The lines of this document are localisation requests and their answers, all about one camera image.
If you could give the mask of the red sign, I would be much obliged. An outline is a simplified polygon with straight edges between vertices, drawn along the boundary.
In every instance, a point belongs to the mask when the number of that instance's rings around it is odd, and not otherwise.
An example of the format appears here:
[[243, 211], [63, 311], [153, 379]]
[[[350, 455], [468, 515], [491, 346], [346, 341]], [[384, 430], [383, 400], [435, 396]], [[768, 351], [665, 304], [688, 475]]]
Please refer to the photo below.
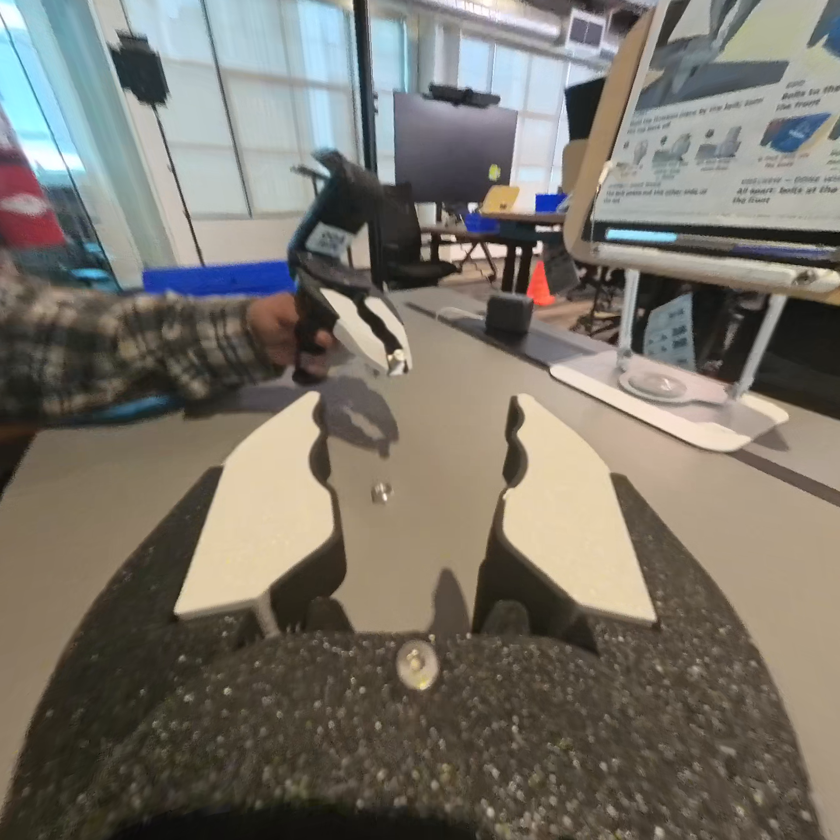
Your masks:
[[4, 110], [1, 111], [1, 240], [3, 247], [16, 251], [61, 248], [67, 243], [53, 206]]

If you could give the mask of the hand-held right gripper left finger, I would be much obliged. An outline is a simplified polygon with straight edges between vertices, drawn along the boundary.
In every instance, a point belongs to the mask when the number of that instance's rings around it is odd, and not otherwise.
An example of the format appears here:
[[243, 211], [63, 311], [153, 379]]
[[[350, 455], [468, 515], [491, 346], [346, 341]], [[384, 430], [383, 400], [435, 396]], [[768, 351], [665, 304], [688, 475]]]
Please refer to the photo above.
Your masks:
[[237, 611], [262, 632], [302, 629], [347, 572], [322, 399], [306, 392], [226, 458], [174, 606], [179, 621]]

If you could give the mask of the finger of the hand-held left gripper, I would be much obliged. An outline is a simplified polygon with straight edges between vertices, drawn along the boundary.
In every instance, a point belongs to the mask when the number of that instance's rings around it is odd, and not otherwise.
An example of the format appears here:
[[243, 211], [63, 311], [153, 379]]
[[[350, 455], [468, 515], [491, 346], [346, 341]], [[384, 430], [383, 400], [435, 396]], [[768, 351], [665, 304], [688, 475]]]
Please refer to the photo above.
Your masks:
[[374, 371], [386, 375], [385, 352], [382, 343], [372, 332], [365, 317], [363, 304], [367, 297], [377, 296], [356, 290], [352, 293], [337, 289], [321, 289], [337, 319], [332, 333], [343, 347], [362, 358]]
[[386, 297], [367, 297], [363, 304], [363, 311], [372, 332], [382, 344], [385, 357], [396, 349], [405, 349], [412, 357], [403, 320]]

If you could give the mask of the large black monitor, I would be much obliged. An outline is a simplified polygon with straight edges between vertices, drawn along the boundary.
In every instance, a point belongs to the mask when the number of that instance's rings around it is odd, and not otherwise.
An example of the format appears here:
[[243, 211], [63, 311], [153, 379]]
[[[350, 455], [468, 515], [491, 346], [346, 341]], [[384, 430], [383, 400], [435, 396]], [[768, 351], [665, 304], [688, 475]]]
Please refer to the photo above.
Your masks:
[[396, 92], [393, 111], [394, 180], [411, 186], [415, 203], [480, 203], [510, 185], [516, 110]]

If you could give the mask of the instruction tablet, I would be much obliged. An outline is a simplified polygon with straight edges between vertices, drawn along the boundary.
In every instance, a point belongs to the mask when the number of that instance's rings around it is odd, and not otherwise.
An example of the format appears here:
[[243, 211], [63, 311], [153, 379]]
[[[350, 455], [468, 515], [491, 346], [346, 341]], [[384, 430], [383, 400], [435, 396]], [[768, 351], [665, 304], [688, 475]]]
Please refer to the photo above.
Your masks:
[[587, 263], [838, 305], [838, 2], [658, 2], [564, 222]]

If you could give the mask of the black box on pole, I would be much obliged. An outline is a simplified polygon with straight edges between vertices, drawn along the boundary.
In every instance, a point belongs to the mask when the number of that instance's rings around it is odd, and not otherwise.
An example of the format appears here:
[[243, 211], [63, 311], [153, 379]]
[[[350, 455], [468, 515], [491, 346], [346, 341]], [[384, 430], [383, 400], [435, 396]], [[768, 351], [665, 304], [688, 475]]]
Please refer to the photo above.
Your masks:
[[172, 148], [168, 140], [161, 115], [163, 106], [167, 105], [170, 97], [161, 56], [150, 45], [148, 38], [137, 35], [132, 31], [118, 31], [119, 44], [109, 47], [114, 69], [119, 79], [120, 87], [130, 92], [138, 103], [148, 107], [161, 136], [164, 154], [169, 172], [172, 176], [178, 200], [182, 208], [192, 244], [195, 249], [198, 265], [205, 267], [206, 262], [202, 247], [196, 235], [193, 216], [178, 175]]

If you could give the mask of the printed paper sign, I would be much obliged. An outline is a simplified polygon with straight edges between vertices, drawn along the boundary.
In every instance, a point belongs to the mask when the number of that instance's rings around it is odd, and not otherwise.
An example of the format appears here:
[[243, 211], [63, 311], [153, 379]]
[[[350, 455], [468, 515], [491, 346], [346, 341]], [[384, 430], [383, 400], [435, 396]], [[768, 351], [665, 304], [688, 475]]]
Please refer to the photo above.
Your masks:
[[541, 258], [551, 296], [564, 295], [578, 286], [576, 264], [562, 244], [544, 244]]
[[644, 331], [644, 356], [685, 371], [697, 371], [692, 304], [693, 295], [687, 292], [650, 312]]

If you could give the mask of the person's left forearm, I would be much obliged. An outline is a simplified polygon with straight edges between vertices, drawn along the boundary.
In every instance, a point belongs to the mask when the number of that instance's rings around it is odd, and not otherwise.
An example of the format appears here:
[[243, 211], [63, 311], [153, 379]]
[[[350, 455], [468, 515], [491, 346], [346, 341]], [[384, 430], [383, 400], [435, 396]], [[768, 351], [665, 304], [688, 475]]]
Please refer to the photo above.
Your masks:
[[115, 295], [2, 270], [2, 424], [44, 424], [152, 394], [202, 401], [277, 377], [247, 297]]

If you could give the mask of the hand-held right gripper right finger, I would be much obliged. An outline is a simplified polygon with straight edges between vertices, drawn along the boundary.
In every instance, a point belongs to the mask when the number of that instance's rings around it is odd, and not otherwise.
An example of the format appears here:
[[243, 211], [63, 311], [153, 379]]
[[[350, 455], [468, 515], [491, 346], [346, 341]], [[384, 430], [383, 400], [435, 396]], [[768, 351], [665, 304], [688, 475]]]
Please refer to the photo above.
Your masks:
[[479, 567], [472, 627], [502, 603], [533, 634], [582, 634], [590, 622], [652, 629], [657, 613], [613, 474], [582, 436], [535, 397], [509, 402], [505, 486]]

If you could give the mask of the black pillar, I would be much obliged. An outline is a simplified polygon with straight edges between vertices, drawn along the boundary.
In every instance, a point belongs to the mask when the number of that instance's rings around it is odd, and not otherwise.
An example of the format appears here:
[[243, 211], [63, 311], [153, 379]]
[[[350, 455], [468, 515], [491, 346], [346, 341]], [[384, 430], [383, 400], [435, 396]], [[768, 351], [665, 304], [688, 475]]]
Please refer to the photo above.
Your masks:
[[[371, 53], [371, 19], [367, 1], [353, 1], [353, 28], [357, 76], [360, 93], [360, 125], [362, 131], [362, 153], [365, 169], [374, 179], [379, 179], [377, 171], [377, 149], [375, 141], [375, 90], [373, 80], [373, 62]], [[382, 232], [376, 213], [368, 225], [369, 252], [371, 259], [371, 277], [380, 290], [384, 284], [382, 263]]]

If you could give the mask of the black webcam bar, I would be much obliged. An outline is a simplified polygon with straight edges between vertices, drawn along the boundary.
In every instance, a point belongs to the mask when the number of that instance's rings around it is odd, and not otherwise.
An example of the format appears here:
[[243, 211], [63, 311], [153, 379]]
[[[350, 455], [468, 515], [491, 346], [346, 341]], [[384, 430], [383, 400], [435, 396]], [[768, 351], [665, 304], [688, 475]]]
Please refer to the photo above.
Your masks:
[[454, 107], [488, 109], [500, 105], [501, 98], [492, 93], [476, 91], [441, 83], [430, 83], [425, 98], [436, 102], [445, 102]]

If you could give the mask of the blue plastic storage bin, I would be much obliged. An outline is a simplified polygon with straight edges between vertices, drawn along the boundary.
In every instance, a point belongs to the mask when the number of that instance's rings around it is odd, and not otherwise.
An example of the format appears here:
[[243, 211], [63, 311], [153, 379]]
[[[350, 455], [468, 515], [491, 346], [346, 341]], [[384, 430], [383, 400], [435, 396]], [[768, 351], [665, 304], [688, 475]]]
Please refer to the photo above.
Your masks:
[[153, 294], [167, 291], [188, 297], [266, 297], [292, 293], [296, 283], [282, 260], [217, 266], [145, 269], [143, 288]]

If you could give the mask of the black cube charger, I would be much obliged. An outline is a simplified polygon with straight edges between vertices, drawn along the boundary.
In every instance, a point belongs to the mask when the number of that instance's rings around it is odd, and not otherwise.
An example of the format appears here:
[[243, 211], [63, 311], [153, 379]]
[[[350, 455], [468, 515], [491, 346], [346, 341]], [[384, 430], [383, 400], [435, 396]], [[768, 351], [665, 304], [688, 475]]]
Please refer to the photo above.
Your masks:
[[486, 302], [486, 332], [520, 338], [530, 331], [533, 310], [534, 302], [528, 295], [497, 292]]

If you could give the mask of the black office chair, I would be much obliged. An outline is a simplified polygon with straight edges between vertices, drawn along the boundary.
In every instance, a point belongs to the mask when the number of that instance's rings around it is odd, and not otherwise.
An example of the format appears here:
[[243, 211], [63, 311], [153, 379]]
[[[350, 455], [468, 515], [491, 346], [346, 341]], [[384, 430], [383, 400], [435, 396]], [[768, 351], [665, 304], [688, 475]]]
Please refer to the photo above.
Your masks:
[[435, 287], [459, 270], [441, 259], [423, 258], [423, 234], [409, 183], [383, 184], [379, 230], [385, 284], [390, 291]]

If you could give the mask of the wooden office desk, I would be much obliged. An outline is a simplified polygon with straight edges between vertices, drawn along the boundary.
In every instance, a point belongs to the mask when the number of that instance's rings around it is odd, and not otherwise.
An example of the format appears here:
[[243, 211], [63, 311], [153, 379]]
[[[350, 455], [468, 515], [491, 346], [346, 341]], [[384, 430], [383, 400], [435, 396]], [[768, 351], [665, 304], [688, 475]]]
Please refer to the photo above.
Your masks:
[[483, 213], [483, 218], [497, 223], [493, 231], [468, 231], [464, 222], [421, 226], [421, 234], [428, 237], [430, 256], [438, 259], [441, 245], [499, 245], [506, 248], [501, 272], [503, 292], [525, 295], [529, 290], [531, 266], [537, 244], [557, 245], [563, 242], [566, 213]]

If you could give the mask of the person's left hand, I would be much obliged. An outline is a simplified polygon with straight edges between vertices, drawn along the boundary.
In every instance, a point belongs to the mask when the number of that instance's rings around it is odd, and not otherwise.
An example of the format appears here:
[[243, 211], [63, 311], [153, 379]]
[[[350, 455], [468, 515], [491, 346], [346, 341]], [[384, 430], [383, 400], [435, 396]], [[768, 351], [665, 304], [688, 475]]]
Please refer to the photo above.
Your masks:
[[296, 295], [284, 292], [248, 305], [248, 330], [261, 353], [277, 371], [303, 371], [303, 381], [320, 382], [329, 372], [328, 355], [335, 339], [328, 330], [300, 329]]

